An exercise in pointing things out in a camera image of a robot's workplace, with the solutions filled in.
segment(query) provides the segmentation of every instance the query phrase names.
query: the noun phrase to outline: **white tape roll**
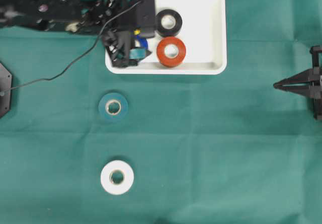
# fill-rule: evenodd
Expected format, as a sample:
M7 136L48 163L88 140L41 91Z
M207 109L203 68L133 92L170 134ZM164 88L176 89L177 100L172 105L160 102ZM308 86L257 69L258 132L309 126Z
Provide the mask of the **white tape roll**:
M112 175L120 172L123 175L123 181L114 183ZM132 168L124 161L115 160L109 162L101 172L101 184L103 188L112 195L122 195L127 192L134 182L134 172Z

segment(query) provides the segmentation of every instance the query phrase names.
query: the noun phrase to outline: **green table surface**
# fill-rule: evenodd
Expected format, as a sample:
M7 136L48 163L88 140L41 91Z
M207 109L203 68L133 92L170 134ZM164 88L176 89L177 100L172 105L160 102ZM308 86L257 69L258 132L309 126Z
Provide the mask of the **green table surface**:
M0 223L321 223L322 123L306 98L272 87L311 67L321 7L226 0L217 76L112 74L100 43L56 81L14 91L0 120ZM1 29L0 60L17 85L57 74L93 41ZM115 124L98 114L109 91L129 102ZM135 172L121 196L100 183L113 159Z

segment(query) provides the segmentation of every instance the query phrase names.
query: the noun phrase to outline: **blue object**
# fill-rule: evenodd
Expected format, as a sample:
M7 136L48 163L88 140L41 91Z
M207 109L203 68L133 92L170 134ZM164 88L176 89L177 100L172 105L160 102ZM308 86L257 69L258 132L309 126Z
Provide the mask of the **blue object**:
M144 59L144 58L146 58L145 48L135 48L130 50L129 59Z
M140 36L137 35L136 40L139 41L140 47L146 48L147 50L149 50L147 40L145 38L141 38Z
M108 108L112 104L119 105L119 110L115 113ZM102 97L99 103L100 116L107 122L117 122L123 119L127 115L128 109L127 100L119 93L108 93Z

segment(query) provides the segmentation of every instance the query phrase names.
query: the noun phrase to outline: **black cable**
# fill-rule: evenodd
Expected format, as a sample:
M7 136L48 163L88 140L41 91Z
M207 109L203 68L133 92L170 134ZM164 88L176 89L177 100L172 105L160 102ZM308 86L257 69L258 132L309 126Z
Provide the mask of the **black cable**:
M21 87L25 87L25 86L28 86L28 85L31 85L31 84L34 84L36 82L42 82L42 81L52 81L58 77L60 77L61 75L63 75L74 63L76 63L77 61L79 61L81 58L83 58L85 55L87 55L88 53L90 53L97 45L98 41L100 40L101 36L102 36L102 33L105 29L105 27L111 22L113 21L114 19L116 19L117 17L121 16L122 14L125 14L127 13L128 11L130 11L131 9L133 9L135 6L137 6L139 3L141 3L142 1L138 1L136 2L135 4L133 4L131 7L129 7L128 9L120 12L119 14L115 15L114 17L110 18L104 25L103 27L101 28L94 44L92 45L91 48L89 48L87 51L85 51L82 55L80 55L79 57L77 57L76 59L74 59L71 63L68 64L68 66L61 72L59 73L58 75L52 77L52 78L40 78L40 79L37 79L37 80L33 80L31 82L28 82L28 83L25 83L25 84L22 84L22 85L19 85L19 86L16 86L16 87L11 87L7 90L4 90L4 91L1 91L0 92L0 96L4 96L5 95L5 92L8 92L8 91L11 91L11 90L14 90L14 89L17 89L17 88L21 88Z

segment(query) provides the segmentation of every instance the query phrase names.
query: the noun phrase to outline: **white tray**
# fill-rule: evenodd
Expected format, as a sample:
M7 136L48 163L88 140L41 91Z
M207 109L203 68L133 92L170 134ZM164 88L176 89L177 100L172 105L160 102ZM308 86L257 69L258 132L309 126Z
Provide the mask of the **white tray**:
M152 54L138 66L112 67L106 52L105 64L116 74L220 74L227 66L225 0L155 0L156 13L163 9L177 11L183 21L176 36L186 45L187 55L182 64L167 68L159 63L156 47L159 34L148 39Z

